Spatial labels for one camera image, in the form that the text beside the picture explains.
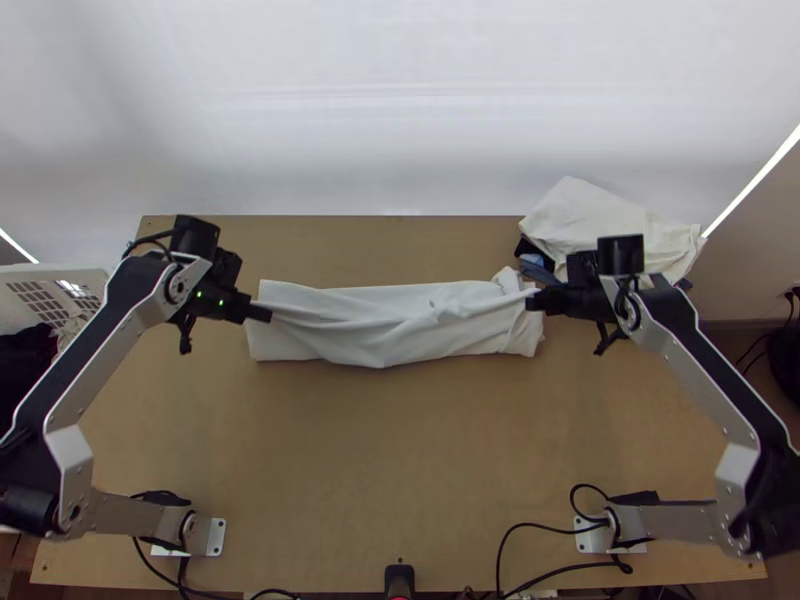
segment white wall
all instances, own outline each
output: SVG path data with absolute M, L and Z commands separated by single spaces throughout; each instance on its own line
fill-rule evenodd
M 800 144 L 711 232 L 689 279 L 708 320 L 785 319 L 800 284 Z M 795 300 L 795 316 L 800 310 Z
M 522 214 L 574 175 L 707 224 L 800 122 L 794 0 L 0 0 L 0 224 Z

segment brown tabletop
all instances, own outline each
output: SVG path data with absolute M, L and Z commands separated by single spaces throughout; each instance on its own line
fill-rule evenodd
M 211 217 L 262 278 L 316 287 L 490 278 L 514 264 L 512 217 Z M 168 229 L 146 217 L 140 233 Z M 194 559 L 214 590 L 378 591 L 402 558 L 420 590 L 494 588 L 503 532 L 518 521 L 572 525 L 570 487 L 665 499 L 713 493 L 716 428 L 658 357 L 620 342 L 592 355 L 594 325 L 547 318 L 534 358 L 459 357 L 384 371 L 320 361 L 256 363 L 243 328 L 200 322 L 147 332 L 82 421 L 95 485 L 170 489 L 228 520 L 224 553 Z M 600 507 L 587 494 L 587 510 Z M 634 573 L 591 569 L 542 587 L 634 586 L 764 576 L 713 546 L 648 545 Z M 571 537 L 509 541 L 505 589 L 593 560 Z M 177 564 L 157 559 L 173 574 Z M 157 588 L 129 539 L 44 543 L 36 582 Z

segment rolled white cloth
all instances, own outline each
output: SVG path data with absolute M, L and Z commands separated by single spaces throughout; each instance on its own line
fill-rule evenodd
M 520 231 L 555 263 L 567 279 L 567 255 L 597 249 L 597 238 L 644 234 L 646 273 L 663 273 L 675 283 L 699 256 L 705 239 L 700 225 L 668 221 L 582 179 L 564 177 L 519 222 Z
M 255 360 L 324 360 L 381 369 L 459 354 L 533 356 L 542 313 L 533 284 L 505 267 L 491 281 L 318 290 L 262 280 L 272 322 L 247 320 Z

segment white fabric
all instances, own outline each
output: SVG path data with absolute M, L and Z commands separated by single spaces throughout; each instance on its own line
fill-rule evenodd
M 574 177 L 559 181 L 519 228 L 555 261 L 562 281 L 567 255 L 596 249 L 598 237 L 644 234 L 645 271 L 663 273 L 672 283 L 686 275 L 705 243 L 700 225 L 668 221 Z
M 505 267 L 491 281 L 318 290 L 262 280 L 269 324 L 247 320 L 255 360 L 311 360 L 383 368 L 459 354 L 533 356 L 542 313 L 535 287 Z

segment black power cable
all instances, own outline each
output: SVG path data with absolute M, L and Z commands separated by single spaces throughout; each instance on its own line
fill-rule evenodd
M 689 600 L 697 600 L 697 597 L 692 593 L 692 590 L 689 589 L 688 585 L 682 583 L 681 588 L 683 588 L 683 591 L 686 592 L 686 596 L 689 598 Z
M 600 588 L 600 591 L 603 592 L 609 598 L 616 598 L 622 592 L 624 592 L 625 589 L 626 588 L 611 588 L 610 590 L 607 590 L 606 588 Z
M 142 246 L 144 244 L 153 244 L 161 248 L 161 251 L 164 253 L 164 256 L 167 257 L 169 262 L 175 262 L 175 257 L 172 256 L 172 252 L 162 244 L 159 240 L 163 240 L 164 238 L 170 237 L 171 235 L 177 233 L 179 231 L 178 228 L 167 229 L 166 231 L 159 231 L 158 233 L 153 233 L 151 235 L 145 235 L 140 237 L 139 239 L 133 240 L 128 247 L 125 249 L 125 252 L 122 253 L 122 258 L 127 258 L 131 252 L 135 248 Z
M 789 326 L 789 323 L 792 322 L 792 317 L 794 316 L 794 294 L 792 292 L 786 292 L 783 295 L 783 297 L 786 298 L 789 301 L 789 305 L 791 307 L 789 309 L 789 316 L 786 318 L 786 322 L 783 324 L 783 329 L 786 329 L 786 327 Z M 747 350 L 745 350 L 739 358 L 736 359 L 736 366 L 738 367 L 739 363 L 742 362 L 745 359 L 745 357 L 753 351 L 753 348 L 755 348 L 760 341 L 762 341 L 762 340 L 766 339 L 767 337 L 769 337 L 771 333 L 772 332 L 770 331 L 770 332 L 767 332 L 767 333 L 764 333 L 764 334 L 758 336 L 755 339 L 755 341 L 752 344 L 750 344 L 750 347 Z M 760 354 L 759 356 L 754 358 L 753 361 L 747 366 L 747 368 L 752 366 L 752 364 L 755 361 L 757 361 L 759 358 L 761 358 L 761 356 L 763 356 L 763 354 Z
M 559 569 L 553 569 L 552 571 L 549 571 L 548 573 L 545 573 L 544 575 L 540 575 L 538 577 L 535 577 L 533 579 L 530 579 L 530 580 L 526 581 L 525 583 L 523 583 L 521 585 L 518 585 L 517 587 L 515 587 L 510 592 L 506 592 L 505 594 L 503 594 L 501 592 L 501 588 L 500 588 L 500 565 L 501 565 L 501 562 L 502 562 L 503 548 L 505 547 L 505 544 L 506 544 L 506 541 L 508 540 L 508 537 L 514 531 L 516 531 L 517 529 L 521 529 L 523 527 L 531 527 L 531 528 L 534 528 L 534 529 L 541 529 L 541 530 L 544 530 L 544 531 L 550 531 L 550 532 L 558 533 L 558 534 L 561 534 L 561 535 L 576 535 L 578 533 L 584 533 L 584 532 L 587 532 L 587 531 L 593 531 L 595 529 L 599 529 L 601 527 L 609 527 L 610 526 L 610 523 L 609 523 L 608 519 L 599 518 L 599 517 L 588 517 L 583 512 L 578 510 L 577 506 L 575 505 L 575 493 L 578 490 L 583 489 L 583 488 L 589 488 L 589 489 L 595 490 L 600 495 L 602 495 L 603 498 L 606 501 L 610 501 L 610 499 L 605 494 L 605 492 L 603 492 L 603 490 L 601 490 L 597 486 L 594 486 L 594 485 L 591 485 L 591 484 L 588 484 L 588 483 L 579 483 L 579 484 L 573 486 L 572 489 L 570 490 L 570 492 L 569 492 L 569 503 L 572 506 L 572 509 L 575 511 L 575 514 L 577 514 L 581 519 L 585 519 L 586 521 L 588 521 L 590 523 L 594 523 L 594 525 L 591 525 L 590 527 L 586 527 L 586 528 L 583 528 L 583 529 L 560 529 L 558 527 L 551 527 L 549 525 L 542 525 L 541 523 L 524 522 L 524 523 L 517 523 L 516 525 L 512 525 L 511 527 L 508 528 L 508 530 L 503 535 L 503 539 L 500 541 L 500 546 L 497 548 L 497 559 L 495 561 L 495 593 L 497 594 L 497 600 L 505 600 L 506 598 L 509 598 L 509 597 L 513 596 L 514 594 L 517 594 L 517 593 L 519 593 L 519 592 L 521 592 L 523 590 L 528 589 L 529 587 L 532 587 L 532 586 L 534 586 L 534 585 L 536 585 L 538 583 L 541 583 L 542 581 L 544 581 L 546 579 L 550 579 L 551 577 L 555 577 L 556 575 L 560 575 L 562 573 L 568 573 L 570 571 L 579 571 L 579 570 L 582 570 L 582 569 L 596 569 L 596 568 L 599 568 L 599 567 L 617 567 L 625 575 L 630 575 L 631 573 L 633 573 L 633 567 L 631 567 L 630 565 L 625 564 L 624 562 L 622 562 L 616 554 L 612 554 L 610 561 L 592 562 L 592 563 L 578 563 L 578 564 L 574 564 L 574 565 L 568 565 L 566 567 L 561 567 Z M 615 536 L 618 536 L 618 535 L 619 535 L 619 530 L 617 530 L 617 532 L 615 533 Z
M 795 326 L 789 327 L 789 323 L 794 314 L 794 297 L 791 295 L 792 293 L 800 298 L 800 287 L 792 288 L 791 293 L 787 292 L 785 294 L 785 297 L 791 303 L 792 310 L 783 327 L 759 336 L 750 345 L 747 352 L 742 354 L 737 364 L 747 356 L 761 340 L 765 339 L 766 345 L 764 350 L 759 352 L 742 369 L 742 375 L 746 375 L 755 363 L 766 356 L 769 362 L 770 372 L 776 383 L 790 400 L 800 405 L 800 316 L 795 321 Z
M 219 594 L 213 594 L 211 592 L 204 592 L 201 590 L 192 589 L 184 583 L 186 579 L 186 570 L 189 566 L 189 559 L 191 557 L 184 556 L 181 558 L 180 566 L 178 567 L 178 578 L 177 580 L 171 579 L 166 575 L 164 575 L 164 573 L 156 569 L 152 565 L 152 563 L 149 560 L 147 560 L 147 557 L 145 556 L 142 547 L 139 545 L 139 540 L 137 540 L 136 538 L 131 538 L 131 540 L 133 540 L 133 546 L 136 548 L 136 553 L 139 555 L 139 558 L 144 563 L 144 566 L 147 567 L 147 570 L 150 571 L 156 577 L 158 577 L 161 581 L 168 583 L 176 590 L 178 590 L 178 593 L 180 593 L 181 597 L 184 598 L 184 600 L 187 600 L 186 596 L 187 593 L 193 594 L 195 596 L 200 596 L 201 598 L 208 598 L 209 600 L 230 600 L 230 598 L 227 598 L 225 596 L 220 596 Z M 291 598 L 291 600 L 300 600 L 299 594 L 293 594 L 292 592 L 287 592 L 286 590 L 282 590 L 280 588 L 263 589 L 254 594 L 253 596 L 251 596 L 251 600 L 254 600 L 255 598 L 258 598 L 260 596 L 265 596 L 266 594 L 281 594 L 282 596 Z

